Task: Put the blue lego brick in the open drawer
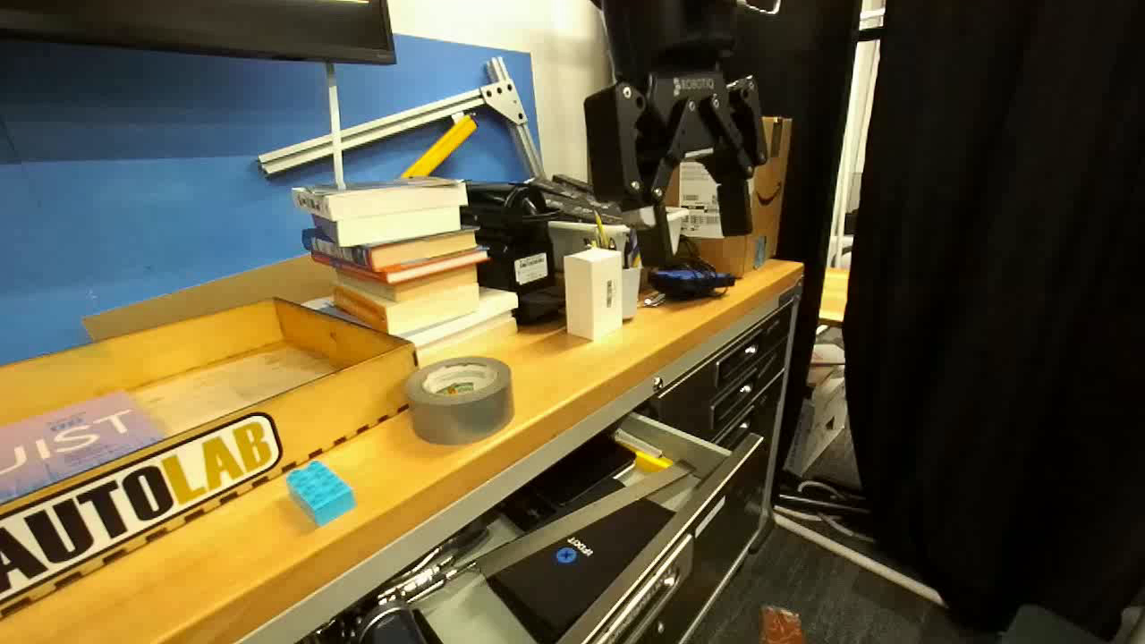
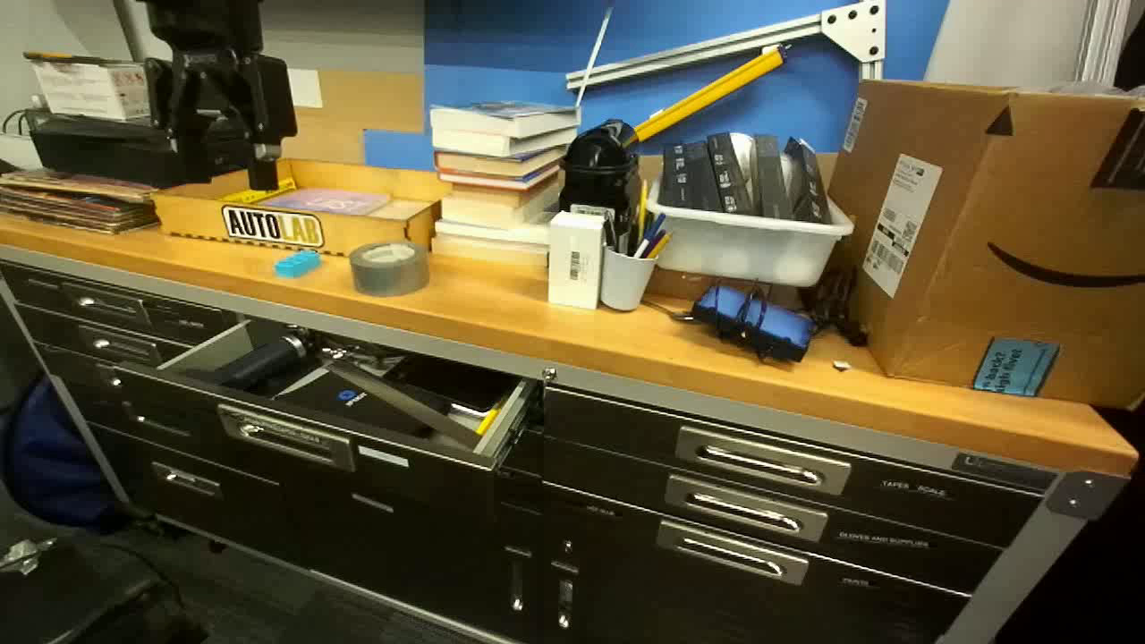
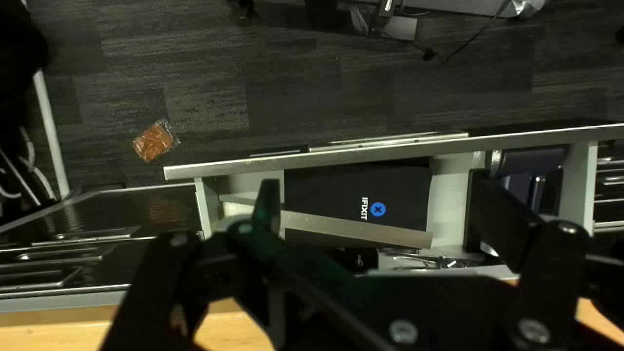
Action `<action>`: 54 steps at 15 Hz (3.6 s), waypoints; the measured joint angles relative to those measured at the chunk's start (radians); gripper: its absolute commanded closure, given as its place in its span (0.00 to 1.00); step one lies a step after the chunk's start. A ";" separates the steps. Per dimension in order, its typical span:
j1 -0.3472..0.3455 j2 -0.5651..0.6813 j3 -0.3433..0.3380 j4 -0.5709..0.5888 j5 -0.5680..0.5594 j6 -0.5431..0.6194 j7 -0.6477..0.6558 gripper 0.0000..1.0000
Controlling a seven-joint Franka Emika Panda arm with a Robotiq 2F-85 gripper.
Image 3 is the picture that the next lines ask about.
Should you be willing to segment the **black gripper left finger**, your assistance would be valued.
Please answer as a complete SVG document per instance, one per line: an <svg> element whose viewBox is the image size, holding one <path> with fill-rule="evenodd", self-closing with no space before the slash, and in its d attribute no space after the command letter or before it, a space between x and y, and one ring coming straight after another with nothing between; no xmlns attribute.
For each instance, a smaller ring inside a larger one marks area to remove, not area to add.
<svg viewBox="0 0 624 351"><path fill-rule="evenodd" d="M263 180L251 213L251 229L257 238L278 240L280 188L276 180Z"/></svg>

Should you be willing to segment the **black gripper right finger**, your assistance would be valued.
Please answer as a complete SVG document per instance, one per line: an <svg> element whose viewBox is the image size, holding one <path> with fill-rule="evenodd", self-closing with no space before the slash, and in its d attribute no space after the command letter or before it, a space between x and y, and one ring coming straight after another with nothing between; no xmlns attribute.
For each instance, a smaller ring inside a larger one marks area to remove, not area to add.
<svg viewBox="0 0 624 351"><path fill-rule="evenodd" d="M467 248L487 244L497 258L518 273L526 262L530 242L543 221L502 190L485 172L475 170L467 182Z"/></svg>

